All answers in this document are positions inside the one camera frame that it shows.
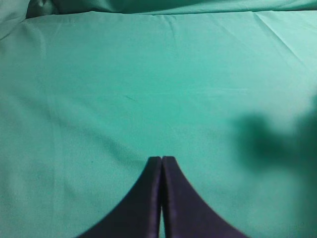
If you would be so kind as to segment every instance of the green cloth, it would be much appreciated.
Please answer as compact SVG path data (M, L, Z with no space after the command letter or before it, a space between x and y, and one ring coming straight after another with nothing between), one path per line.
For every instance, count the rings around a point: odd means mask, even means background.
M25 19L28 0L2 0L0 2L0 40Z
M54 0L60 13L188 14L317 9L315 0Z
M82 233L156 155L175 156L250 237L315 237L316 21L88 12L18 24L0 41L0 237Z

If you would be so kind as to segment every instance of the teal fabric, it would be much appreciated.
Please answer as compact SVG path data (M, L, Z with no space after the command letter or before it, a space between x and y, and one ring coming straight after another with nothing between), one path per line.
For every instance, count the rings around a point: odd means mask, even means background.
M82 233L155 155L175 156L250 237L315 237L316 21L88 12L18 24L0 41L0 237Z
M0 40L25 19L29 0L0 1Z
M315 0L55 0L60 13L188 14L317 9Z

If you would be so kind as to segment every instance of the black object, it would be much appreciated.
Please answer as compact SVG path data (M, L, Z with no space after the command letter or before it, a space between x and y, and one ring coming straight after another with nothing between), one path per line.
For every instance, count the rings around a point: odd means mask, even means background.
M214 212L186 180L174 157L149 158L123 200L79 238L247 238Z
M161 158L149 158L123 200L80 238L158 238Z

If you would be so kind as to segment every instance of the green sheet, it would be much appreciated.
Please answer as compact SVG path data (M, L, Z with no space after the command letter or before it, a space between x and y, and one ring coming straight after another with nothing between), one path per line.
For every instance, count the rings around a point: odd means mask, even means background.
M317 9L315 0L55 0L60 13L188 14Z
M315 237L316 21L89 12L18 24L0 41L0 236L74 237L149 156L173 155L250 237Z

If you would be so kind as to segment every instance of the crease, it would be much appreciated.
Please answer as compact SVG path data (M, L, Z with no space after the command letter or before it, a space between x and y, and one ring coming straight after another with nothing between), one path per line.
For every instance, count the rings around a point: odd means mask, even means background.
M224 25L222 25L221 23L219 23L216 19L215 19L215 17L214 17L214 15L212 15L212 17L213 17L213 19L214 19L214 23L215 23L215 25L217 25L218 27L220 27L221 29L223 29L225 32L227 32L230 36L232 36L235 40L237 40L239 43L241 43L241 45L243 45L246 49L250 49L250 47L247 45L247 44L245 44L242 40L240 40L235 34L233 34L231 31L229 31Z
M18 22L12 27L12 29L8 31L8 33L6 33L4 36L0 37L0 41L2 41L4 38L8 37L8 36L16 29L16 27L24 21L25 18L23 18L23 17L16 17L16 18L7 20L7 21L5 21L5 22L2 23L2 24L5 24L5 23L7 23L8 21L16 20L16 19L19 19L19 18L22 18L22 20L18 21Z
M51 41L53 41L56 38L56 35L58 34L58 32L60 31L61 26L63 25L63 23L59 23L58 26L56 27L55 32L53 33L52 37L51 37Z
M301 65L305 65L305 63L296 55L296 53L291 49L290 46L288 46L287 43L285 43L285 41L265 22L263 21L262 18L260 18L260 16L258 16L258 14L254 13L253 14L256 21L259 22L267 31L269 31L271 33L271 35L273 35L278 41L279 43L292 55L294 56Z
M40 57L43 60L46 59L47 45L46 45L45 36L44 36L43 32L37 27L36 24L32 24L32 23L29 23L27 21L25 21L24 24L30 28L31 37L33 38L33 41L36 42L36 40L39 39L39 41L40 41L40 45L39 45Z
M176 26L174 23L175 17L174 16L168 16L168 17L164 16L164 18L165 18L165 21L167 22L169 29L171 31L171 35L172 35L172 39L174 42L176 52L177 52L177 54L179 54L179 47L178 47L177 38L176 38L176 34L175 34L175 31L176 31L175 30Z
M54 96L47 96L47 104L49 108L52 134L53 134L53 215L51 219L51 235L52 237L58 237L57 229L58 222L60 222L60 215L63 209L63 197L64 197L64 187L65 187L65 177L64 168L65 160L63 159L63 145L61 143L61 131L60 124L58 123L58 112L55 109L56 101Z

